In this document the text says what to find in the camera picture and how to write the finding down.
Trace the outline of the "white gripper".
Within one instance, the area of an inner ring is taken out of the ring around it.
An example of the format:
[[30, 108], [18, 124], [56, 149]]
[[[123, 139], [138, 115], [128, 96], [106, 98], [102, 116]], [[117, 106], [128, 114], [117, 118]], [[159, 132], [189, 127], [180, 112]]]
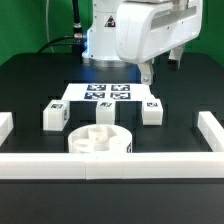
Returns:
[[180, 61], [185, 49], [182, 44], [200, 33], [202, 9], [203, 0], [189, 0], [182, 9], [175, 9], [172, 1], [123, 2], [117, 11], [117, 55], [125, 62], [139, 64], [141, 83], [151, 85], [154, 71], [148, 60], [170, 50], [169, 59]]

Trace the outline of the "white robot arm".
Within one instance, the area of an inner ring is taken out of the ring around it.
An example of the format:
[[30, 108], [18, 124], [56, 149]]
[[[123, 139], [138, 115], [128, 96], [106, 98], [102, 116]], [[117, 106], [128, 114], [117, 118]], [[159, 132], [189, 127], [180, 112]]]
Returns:
[[199, 36], [203, 0], [93, 0], [86, 63], [138, 66], [141, 82], [153, 83], [154, 58], [169, 54], [180, 66], [185, 44]]

